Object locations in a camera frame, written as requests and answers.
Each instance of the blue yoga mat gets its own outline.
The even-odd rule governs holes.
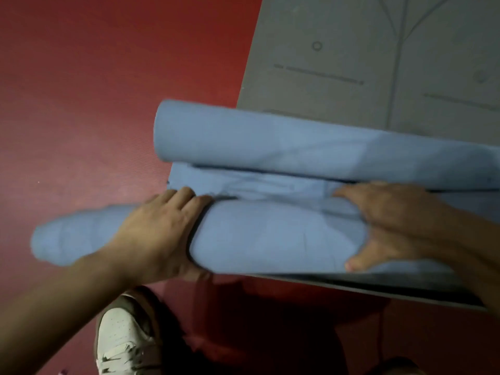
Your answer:
[[[217,273],[344,273],[367,238],[357,208],[330,197],[344,182],[421,184],[500,222],[497,147],[164,101],[154,148],[174,162],[170,188],[230,198],[207,211],[189,248],[196,263]],[[133,208],[82,211],[37,227],[33,253],[69,265],[109,241]],[[394,261],[370,273],[389,284],[396,274],[396,285],[420,289],[461,287],[448,267],[429,260]]]

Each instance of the sneaker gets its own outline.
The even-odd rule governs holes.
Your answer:
[[[99,374],[163,374],[161,330],[151,294],[145,287],[127,291],[97,316]]]

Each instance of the curved line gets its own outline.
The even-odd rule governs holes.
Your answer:
[[[438,10],[442,5],[446,4],[448,1],[450,0],[441,0],[440,2],[438,2],[436,5],[434,5],[431,9],[429,9],[427,12],[425,12],[423,14],[422,17],[420,17],[420,19],[416,22],[415,25],[413,25],[413,27],[411,28],[411,30],[409,31],[407,37],[404,39],[404,40],[407,40],[408,37],[411,35],[411,33],[413,33],[413,31],[420,25],[422,24],[422,22],[424,22],[432,13],[434,13],[436,10]]]
[[[391,28],[392,28],[392,32],[394,33],[394,36],[397,37],[396,27],[394,26],[394,22],[391,18],[391,13],[389,12],[387,5],[385,4],[384,0],[377,0],[377,1],[378,1],[378,4],[380,5],[380,8],[382,8],[382,11],[384,12],[385,16],[389,20],[389,23],[391,24]]]

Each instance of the vertical center line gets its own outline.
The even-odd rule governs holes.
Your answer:
[[[404,0],[403,15],[401,16],[401,24],[399,25],[399,34],[397,37],[396,58],[394,60],[394,68],[392,69],[392,84],[391,92],[389,93],[389,103],[387,105],[387,116],[385,118],[385,129],[388,130],[391,126],[392,109],[394,108],[394,97],[396,96],[397,88],[397,73],[399,72],[399,61],[401,59],[401,51],[404,43],[404,28],[406,26],[406,18],[408,14],[409,0]]]

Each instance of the person's left hand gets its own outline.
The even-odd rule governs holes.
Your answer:
[[[192,189],[169,189],[135,209],[99,253],[119,271],[129,286],[172,277],[195,280],[206,271],[186,253],[187,237],[210,196]]]

